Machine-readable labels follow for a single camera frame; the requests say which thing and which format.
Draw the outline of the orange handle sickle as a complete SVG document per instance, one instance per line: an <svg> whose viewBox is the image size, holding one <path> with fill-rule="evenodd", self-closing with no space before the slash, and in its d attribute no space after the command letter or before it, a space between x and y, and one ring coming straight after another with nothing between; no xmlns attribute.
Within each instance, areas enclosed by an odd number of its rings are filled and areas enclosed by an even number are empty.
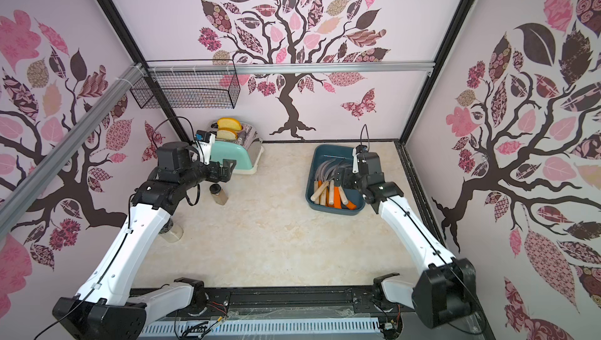
<svg viewBox="0 0 601 340"><path fill-rule="evenodd" d="M332 193L333 193L333 208L341 210L342 202L341 202L340 188L334 187L334 189L332 190Z"/></svg>

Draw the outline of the teal plastic storage box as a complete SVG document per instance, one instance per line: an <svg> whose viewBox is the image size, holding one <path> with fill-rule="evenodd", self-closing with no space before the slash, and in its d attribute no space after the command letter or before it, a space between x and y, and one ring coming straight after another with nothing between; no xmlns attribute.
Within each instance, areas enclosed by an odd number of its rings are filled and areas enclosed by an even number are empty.
<svg viewBox="0 0 601 340"><path fill-rule="evenodd" d="M320 206L310 200L311 195L315 190L315 175L318 166L327 160L335 160L336 163L347 163L350 166L353 162L353 148L341 145L319 145L315 151L311 161L311 165L308 171L308 180L305 189L305 199L312 210L331 213L336 215L344 216L355 216L358 215L365 207L365 202L361 195L355 190L344 189L347 199L357 205L358 209L355 211L348 210L346 206L343 206L341 210Z"/></svg>

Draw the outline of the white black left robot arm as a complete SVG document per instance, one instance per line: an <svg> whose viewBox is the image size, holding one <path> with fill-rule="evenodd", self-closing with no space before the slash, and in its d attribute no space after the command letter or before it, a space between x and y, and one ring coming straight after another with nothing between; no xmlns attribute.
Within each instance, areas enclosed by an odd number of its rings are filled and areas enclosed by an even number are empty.
<svg viewBox="0 0 601 340"><path fill-rule="evenodd" d="M98 267L71 298L53 307L58 324L75 339L137 339L142 329L189 305L204 308L204 283L180 278L145 295L131 296L134 278L161 230L189 189L203 181L227 182L236 161L156 167L131 196L128 217Z"/></svg>

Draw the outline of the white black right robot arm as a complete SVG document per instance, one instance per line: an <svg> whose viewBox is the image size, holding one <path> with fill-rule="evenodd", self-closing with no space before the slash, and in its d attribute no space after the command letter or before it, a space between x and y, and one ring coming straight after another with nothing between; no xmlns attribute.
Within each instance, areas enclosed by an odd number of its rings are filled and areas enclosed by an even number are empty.
<svg viewBox="0 0 601 340"><path fill-rule="evenodd" d="M377 283L385 299L412 309L428 328L483 313L476 294L476 271L467 259L458 259L414 213L402 190L387 182L377 153L365 145L352 152L351 168L341 174L343 188L357 191L401 240L419 279L405 282L388 275Z"/></svg>

